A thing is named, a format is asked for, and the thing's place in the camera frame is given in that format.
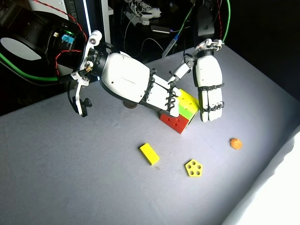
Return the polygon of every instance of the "orange object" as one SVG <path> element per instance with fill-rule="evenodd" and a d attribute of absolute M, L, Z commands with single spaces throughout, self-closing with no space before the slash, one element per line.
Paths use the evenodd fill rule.
<path fill-rule="evenodd" d="M 236 150 L 240 150 L 243 147 L 243 143 L 238 138 L 230 139 L 230 146 Z"/>

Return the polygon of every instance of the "rubik's cube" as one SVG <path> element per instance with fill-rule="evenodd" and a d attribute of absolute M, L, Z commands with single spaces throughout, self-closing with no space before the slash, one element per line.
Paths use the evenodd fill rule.
<path fill-rule="evenodd" d="M 184 90 L 180 89 L 180 91 L 181 96 L 178 97 L 179 117 L 161 114 L 160 120 L 181 134 L 199 111 L 199 101 Z"/>

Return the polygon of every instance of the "dark background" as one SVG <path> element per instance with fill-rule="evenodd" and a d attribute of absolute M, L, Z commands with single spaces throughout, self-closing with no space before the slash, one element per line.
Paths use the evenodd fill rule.
<path fill-rule="evenodd" d="M 300 83 L 300 46 L 298 44 L 300 2 L 296 0 L 230 0 L 230 3 L 231 23 L 225 44 L 300 101 L 300 88 L 298 87 Z M 114 8 L 114 17 L 111 18 L 112 43 L 118 49 L 123 50 L 124 32 L 129 22 L 127 18 L 123 20 L 120 18 L 120 12 L 125 6 L 121 0 L 111 1 L 109 4 Z M 226 0 L 222 2 L 220 13 L 225 31 L 228 15 Z M 176 26 L 178 22 L 172 24 L 172 29 L 180 27 L 180 24 Z M 217 19 L 216 34 L 219 32 L 218 25 Z M 166 37 L 143 30 L 141 32 L 141 29 L 145 27 L 129 26 L 126 37 L 129 53 L 133 56 L 139 54 L 136 58 L 144 63 L 160 58 L 162 50 L 151 40 L 144 43 L 140 54 L 143 40 L 148 37 L 154 38 L 165 49 L 175 34 Z M 186 29 L 174 52 L 192 45 L 191 30 Z M 3 84 L 0 89 L 0 95 L 4 98 L 0 107 L 0 115 L 66 90 L 65 85 L 35 87 L 18 78 L 2 65 L 0 68 L 1 76 L 5 78 L 2 79 Z"/>

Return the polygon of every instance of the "yellow block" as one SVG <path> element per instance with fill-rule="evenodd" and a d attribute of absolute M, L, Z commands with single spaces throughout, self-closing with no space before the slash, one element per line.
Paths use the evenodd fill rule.
<path fill-rule="evenodd" d="M 181 105 L 185 110 L 195 115 L 199 110 L 198 99 L 186 93 L 183 89 L 180 89 L 180 91 L 181 91 L 181 96 L 178 97 L 179 105 Z"/>
<path fill-rule="evenodd" d="M 148 143 L 145 143 L 143 146 L 141 146 L 140 150 L 147 158 L 150 165 L 153 165 L 159 161 L 159 156 L 156 154 L 156 152 L 152 149 L 152 147 Z"/>
<path fill-rule="evenodd" d="M 185 165 L 187 173 L 190 177 L 201 177 L 202 175 L 202 165 L 196 160 L 192 159 Z"/>

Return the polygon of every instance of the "red cube face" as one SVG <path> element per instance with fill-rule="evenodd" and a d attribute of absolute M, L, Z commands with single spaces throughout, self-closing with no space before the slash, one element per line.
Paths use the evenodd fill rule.
<path fill-rule="evenodd" d="M 160 120 L 163 121 L 166 125 L 176 130 L 178 133 L 182 133 L 183 130 L 187 127 L 189 120 L 181 115 L 179 117 L 170 117 L 166 114 L 160 115 Z"/>

